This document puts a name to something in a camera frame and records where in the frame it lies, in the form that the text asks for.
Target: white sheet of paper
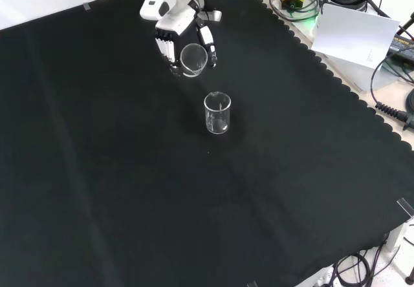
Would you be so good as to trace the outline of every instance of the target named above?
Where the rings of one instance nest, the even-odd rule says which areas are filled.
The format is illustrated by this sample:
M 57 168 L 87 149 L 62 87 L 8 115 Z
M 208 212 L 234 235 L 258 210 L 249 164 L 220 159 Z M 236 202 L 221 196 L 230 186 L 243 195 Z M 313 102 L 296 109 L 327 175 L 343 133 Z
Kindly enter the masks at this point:
M 387 55 L 398 21 L 324 4 L 312 50 L 374 69 Z

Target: clear glass cup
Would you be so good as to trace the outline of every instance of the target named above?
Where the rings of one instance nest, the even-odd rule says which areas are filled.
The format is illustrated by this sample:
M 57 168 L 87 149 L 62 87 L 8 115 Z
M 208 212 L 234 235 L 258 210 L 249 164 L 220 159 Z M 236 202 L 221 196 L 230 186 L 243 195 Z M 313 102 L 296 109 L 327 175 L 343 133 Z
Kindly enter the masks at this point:
M 183 74 L 191 78 L 196 77 L 202 72 L 207 64 L 207 51 L 198 43 L 190 43 L 182 49 L 180 60 Z
M 231 99 L 222 92 L 211 92 L 204 99 L 206 126 L 213 134 L 222 134 L 230 128 Z

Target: table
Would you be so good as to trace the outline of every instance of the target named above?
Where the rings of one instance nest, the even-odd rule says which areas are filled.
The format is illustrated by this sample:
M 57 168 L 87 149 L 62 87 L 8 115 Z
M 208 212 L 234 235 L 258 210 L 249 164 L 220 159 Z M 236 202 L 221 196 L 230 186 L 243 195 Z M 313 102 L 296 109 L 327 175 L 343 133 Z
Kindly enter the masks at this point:
M 158 68 L 145 38 L 153 24 L 132 16 L 142 1 L 96 2 L 92 13 L 75 8 L 1 40 L 5 284 L 292 286 L 404 220 L 389 208 L 413 197 L 411 151 L 256 0 L 217 1 L 228 10 L 212 25 L 226 63 L 199 82 Z M 286 55 L 314 61 L 282 81 L 272 68 Z M 224 138 L 202 124 L 199 101 L 211 90 L 233 99 Z M 319 90 L 342 102 L 316 99 Z M 376 189 L 385 178 L 398 179 L 393 190 Z M 344 199 L 332 199 L 332 186 Z M 356 221 L 364 203 L 355 200 L 358 209 L 326 224 L 326 209 L 356 192 L 374 198 L 368 221 Z

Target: robotic hand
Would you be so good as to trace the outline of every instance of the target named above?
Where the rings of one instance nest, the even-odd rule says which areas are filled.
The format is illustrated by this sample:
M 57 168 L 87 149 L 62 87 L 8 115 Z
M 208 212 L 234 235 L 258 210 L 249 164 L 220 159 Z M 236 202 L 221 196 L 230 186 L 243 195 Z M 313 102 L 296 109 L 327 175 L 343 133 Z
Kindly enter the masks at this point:
M 155 25 L 157 45 L 172 67 L 179 66 L 178 41 L 184 31 L 195 25 L 201 45 L 207 50 L 210 65 L 217 64 L 215 45 L 210 29 L 198 16 L 204 0 L 145 0 L 140 15 L 158 21 Z

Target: wire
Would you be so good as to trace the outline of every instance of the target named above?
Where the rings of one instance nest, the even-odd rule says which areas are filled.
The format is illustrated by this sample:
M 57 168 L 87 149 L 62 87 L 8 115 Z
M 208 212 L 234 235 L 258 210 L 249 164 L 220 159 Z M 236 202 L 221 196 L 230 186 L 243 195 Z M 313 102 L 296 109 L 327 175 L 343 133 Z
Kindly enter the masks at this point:
M 408 71 L 404 67 L 404 64 L 401 65 L 401 69 L 404 72 L 404 74 L 407 75 L 407 77 L 409 78 L 410 82 L 414 83 L 414 79 L 409 75 Z
M 356 263 L 356 264 L 354 264 L 353 266 L 351 266 L 350 268 L 347 268 L 347 269 L 345 269 L 345 270 L 343 270 L 343 271 L 341 271 L 341 272 L 338 272 L 338 268 L 336 269 L 336 276 L 338 277 L 338 279 L 339 279 L 339 281 L 341 282 L 341 285 L 342 286 L 345 286 L 345 287 L 358 287 L 358 286 L 363 286 L 363 285 L 365 285 L 366 283 L 367 283 L 367 281 L 369 280 L 369 278 L 370 278 L 370 273 L 371 273 L 371 271 L 370 271 L 370 269 L 369 269 L 369 263 L 368 263 L 368 261 L 367 261 L 367 259 L 365 258 L 365 256 L 366 256 L 366 254 L 367 254 L 367 251 L 365 251 L 365 253 L 364 253 L 364 255 L 362 256 L 361 254 L 359 254 L 359 253 L 355 253 L 354 255 L 352 255 L 352 256 L 354 256 L 354 257 L 356 257 L 356 258 L 358 258 L 358 262 Z M 343 261 L 345 261 L 348 257 L 346 257 L 346 258 L 344 258 L 344 259 L 342 259 L 339 263 L 338 263 L 338 267 L 339 267 L 339 265 L 343 262 Z M 341 277 L 341 273 L 343 273 L 344 271 L 347 271 L 347 270 L 349 270 L 349 269 L 351 269 L 351 268 L 353 268 L 353 267 L 355 267 L 356 265 L 359 265 L 359 263 L 360 262 L 362 262 L 362 264 L 365 266 L 365 277 L 364 277 L 364 279 L 361 281 L 359 281 L 359 282 L 357 282 L 357 283 L 354 283 L 354 282 L 347 282 L 347 281 L 345 281 L 342 277 Z
M 389 261 L 389 263 L 384 266 L 384 268 L 382 268 L 378 273 L 374 274 L 373 278 L 376 277 L 379 273 L 381 273 L 382 271 L 384 271 L 386 268 L 389 267 L 389 265 L 394 261 L 395 256 L 397 256 L 397 253 L 400 251 L 401 246 L 398 247 L 397 251 L 395 252 L 394 256 L 391 258 L 391 260 Z
M 405 71 L 405 69 L 403 69 L 403 66 L 401 66 L 402 71 L 408 76 L 409 79 L 405 78 L 403 75 L 401 75 L 401 73 L 399 71 L 397 71 L 392 65 L 390 65 L 387 61 L 384 62 L 385 64 L 388 65 L 388 67 L 390 69 L 393 70 L 394 73 L 392 73 L 394 76 L 398 76 L 400 78 L 402 78 L 403 80 L 405 80 L 408 83 L 412 83 L 414 84 L 414 80 L 413 78 L 411 78 L 411 76 L 409 74 L 407 74 L 407 72 Z
M 382 244 L 378 247 L 378 249 L 376 250 L 376 253 L 375 253 L 375 256 L 374 256 L 374 261 L 373 261 L 373 266 L 372 266 L 372 268 L 371 268 L 371 272 L 370 272 L 370 274 L 369 274 L 369 279 L 368 279 L 368 281 L 367 281 L 367 287 L 371 287 L 371 285 L 373 284 L 373 281 L 374 281 L 374 276 L 375 276 L 375 268 L 376 268 L 376 264 L 377 264 L 377 262 L 378 262 L 378 260 L 379 260 L 379 258 L 380 258 L 381 250 L 382 250 L 382 247 L 384 247 L 384 244 L 385 244 L 385 243 L 382 243 Z
M 373 2 L 373 0 L 367 0 L 367 2 L 371 5 L 371 7 L 373 7 L 373 9 L 377 12 L 377 14 L 379 16 L 382 17 L 389 17 L 391 18 L 389 15 L 387 15 L 384 11 L 382 11 L 381 9 L 379 9 L 379 7 Z M 404 33 L 406 33 L 412 40 L 414 40 L 414 36 L 412 36 L 404 27 L 402 27 L 401 25 L 398 26 Z
M 343 260 L 341 260 L 340 262 L 339 262 L 339 264 L 338 264 L 338 267 L 339 267 L 339 265 L 343 262 L 343 261 L 345 261 L 346 259 L 348 259 L 350 256 L 348 256 L 348 257 L 346 257 L 346 258 L 344 258 Z M 358 259 L 358 262 L 356 263 L 356 264 L 354 264 L 353 266 L 350 266 L 349 268 L 346 268 L 346 269 L 344 269 L 344 270 L 342 270 L 341 272 L 339 272 L 338 274 L 342 274 L 343 272 L 346 272 L 346 271 L 348 271 L 348 270 L 350 270 L 350 269 L 352 269 L 352 268 L 354 268 L 356 265 L 358 265 L 358 263 L 359 263 L 359 259 Z
M 399 52 L 402 52 L 402 51 L 407 51 L 407 50 L 411 50 L 411 49 L 414 49 L 414 46 L 410 46 L 410 47 L 406 47 L 406 48 L 402 48 L 402 49 L 400 49 L 400 50 L 398 50 L 398 51 L 396 51 L 396 52 L 394 52 L 394 53 L 391 53 L 390 55 L 388 55 L 388 56 L 386 56 L 376 67 L 375 67 L 375 70 L 374 70 L 374 72 L 373 72 L 373 75 L 371 76 L 371 84 L 370 84 L 370 89 L 371 89 L 371 95 L 372 95 L 372 97 L 373 97 L 373 99 L 374 99 L 374 101 L 375 101 L 375 103 L 378 103 L 378 101 L 376 100 L 376 98 L 375 98 L 375 95 L 374 95 L 374 90 L 373 90 L 373 82 L 374 82 L 374 77 L 375 77 L 375 74 L 376 74 L 376 72 L 377 72 L 377 70 L 380 68 L 380 66 L 381 66 L 381 64 L 383 64 L 383 62 L 385 62 L 387 59 L 389 59 L 389 58 L 392 58 L 395 54 L 397 54 L 397 53 L 399 53 Z
M 306 6 L 303 6 L 303 7 L 294 7 L 294 6 L 289 6 L 288 4 L 286 4 L 283 0 L 280 0 L 281 1 L 281 4 L 282 4 L 282 6 L 283 7 L 285 7 L 286 9 L 287 9 L 287 12 L 289 12 L 289 13 L 293 13 L 293 12 L 299 12 L 299 13 L 307 13 L 307 12 L 314 12 L 314 14 L 313 15 L 311 15 L 311 16 L 309 16 L 309 17 L 302 17 L 302 18 L 299 18 L 299 19 L 297 19 L 297 18 L 293 18 L 293 17 L 287 17 L 285 14 L 282 14 L 274 5 L 273 5 L 273 2 L 272 2 L 272 0 L 269 0 L 269 5 L 270 5 L 270 7 L 272 7 L 272 9 L 273 9 L 273 11 L 274 11 L 274 13 L 278 16 L 278 17 L 280 17 L 280 18 L 282 18 L 282 19 L 284 19 L 284 20 L 286 20 L 286 21 L 289 21 L 289 22 L 301 22 L 301 21 L 306 21 L 306 20 L 309 20 L 309 19 L 314 19 L 315 17 L 317 17 L 318 16 L 318 14 L 319 14 L 319 9 L 320 9 L 320 7 L 321 7 L 321 5 L 322 5 L 322 0 L 312 0 L 309 4 L 307 4 Z
M 404 237 L 404 240 L 406 240 L 408 243 L 410 243 L 412 246 L 414 246 L 414 243 L 410 240 L 408 240 L 406 237 Z

